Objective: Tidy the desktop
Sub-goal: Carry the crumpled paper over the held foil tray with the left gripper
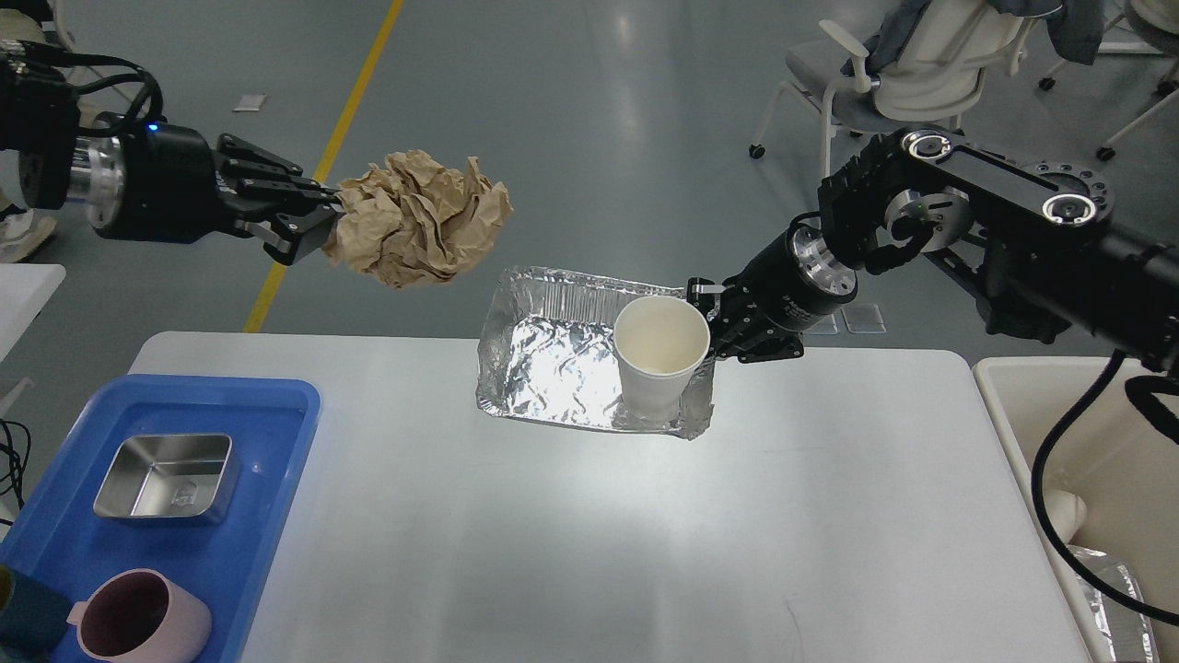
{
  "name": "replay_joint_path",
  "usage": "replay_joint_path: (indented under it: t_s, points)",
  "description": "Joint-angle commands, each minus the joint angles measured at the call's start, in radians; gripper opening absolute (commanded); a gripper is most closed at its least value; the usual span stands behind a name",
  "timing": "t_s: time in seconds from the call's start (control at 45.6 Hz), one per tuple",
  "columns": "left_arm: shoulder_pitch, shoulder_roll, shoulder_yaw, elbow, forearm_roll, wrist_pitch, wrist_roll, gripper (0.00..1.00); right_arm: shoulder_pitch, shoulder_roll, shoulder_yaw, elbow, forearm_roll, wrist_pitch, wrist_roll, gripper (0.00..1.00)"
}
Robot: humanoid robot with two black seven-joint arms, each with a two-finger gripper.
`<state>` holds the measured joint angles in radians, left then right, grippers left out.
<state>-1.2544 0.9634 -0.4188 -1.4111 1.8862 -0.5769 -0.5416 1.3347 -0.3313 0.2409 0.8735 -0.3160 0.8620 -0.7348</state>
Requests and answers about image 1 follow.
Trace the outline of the black right robotiq gripper body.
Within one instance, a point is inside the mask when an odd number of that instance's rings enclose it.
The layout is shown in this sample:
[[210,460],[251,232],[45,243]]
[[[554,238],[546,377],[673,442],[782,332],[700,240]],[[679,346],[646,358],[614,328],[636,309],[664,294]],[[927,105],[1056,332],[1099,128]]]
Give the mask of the black right robotiq gripper body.
[[788,227],[722,285],[713,355],[742,365],[801,357],[801,335],[858,294],[816,227]]

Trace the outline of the black left robotiq gripper body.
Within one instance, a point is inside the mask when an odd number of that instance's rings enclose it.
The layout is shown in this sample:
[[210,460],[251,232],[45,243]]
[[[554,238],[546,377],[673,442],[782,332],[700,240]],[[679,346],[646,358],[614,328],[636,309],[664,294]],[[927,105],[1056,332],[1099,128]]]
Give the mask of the black left robotiq gripper body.
[[195,129],[150,124],[95,146],[112,147],[118,175],[112,202],[91,205],[101,238],[190,244],[231,229],[215,152]]

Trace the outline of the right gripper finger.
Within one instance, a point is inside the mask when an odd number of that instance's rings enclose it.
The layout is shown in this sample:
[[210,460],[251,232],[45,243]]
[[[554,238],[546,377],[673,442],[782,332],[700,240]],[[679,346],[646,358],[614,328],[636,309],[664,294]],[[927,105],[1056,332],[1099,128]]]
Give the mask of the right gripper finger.
[[729,285],[712,280],[692,277],[687,282],[687,302],[694,307],[710,328],[710,357],[724,360],[727,357],[724,334],[729,324],[724,319],[724,297]]

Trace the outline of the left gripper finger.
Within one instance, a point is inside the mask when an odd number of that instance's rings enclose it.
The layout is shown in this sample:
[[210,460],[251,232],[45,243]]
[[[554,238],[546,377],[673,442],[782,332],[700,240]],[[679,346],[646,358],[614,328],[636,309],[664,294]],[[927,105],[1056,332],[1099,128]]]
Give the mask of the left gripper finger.
[[317,190],[303,168],[236,134],[217,139],[217,176],[223,190]]
[[343,217],[335,192],[316,183],[236,180],[220,192],[228,214],[223,231],[236,238],[261,239],[270,260],[284,267],[323,248]]

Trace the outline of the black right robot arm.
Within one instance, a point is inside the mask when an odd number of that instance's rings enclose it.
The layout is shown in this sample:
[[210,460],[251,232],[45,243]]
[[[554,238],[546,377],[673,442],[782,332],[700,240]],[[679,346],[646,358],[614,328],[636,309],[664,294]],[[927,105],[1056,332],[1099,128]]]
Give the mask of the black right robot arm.
[[1030,470],[1034,516],[1074,575],[1150,621],[1175,612],[1134,599],[1091,572],[1053,529],[1045,472],[1058,441],[1115,381],[1175,441],[1175,245],[1117,227],[1113,196],[1091,169],[1020,164],[935,125],[876,134],[826,175],[818,206],[796,215],[737,275],[692,278],[686,301],[707,319],[710,357],[743,365],[801,357],[801,335],[881,275],[926,256],[967,291],[990,335],[1050,344],[1082,328],[1112,344],[1104,370],[1053,425]]

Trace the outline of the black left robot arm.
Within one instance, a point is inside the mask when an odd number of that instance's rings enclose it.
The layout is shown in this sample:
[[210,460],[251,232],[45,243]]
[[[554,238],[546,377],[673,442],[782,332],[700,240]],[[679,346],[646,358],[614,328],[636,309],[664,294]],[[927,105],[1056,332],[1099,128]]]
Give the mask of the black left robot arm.
[[327,243],[343,215],[336,189],[236,134],[211,145],[163,105],[139,64],[4,41],[4,150],[29,206],[81,205],[106,239],[257,238],[286,267]]

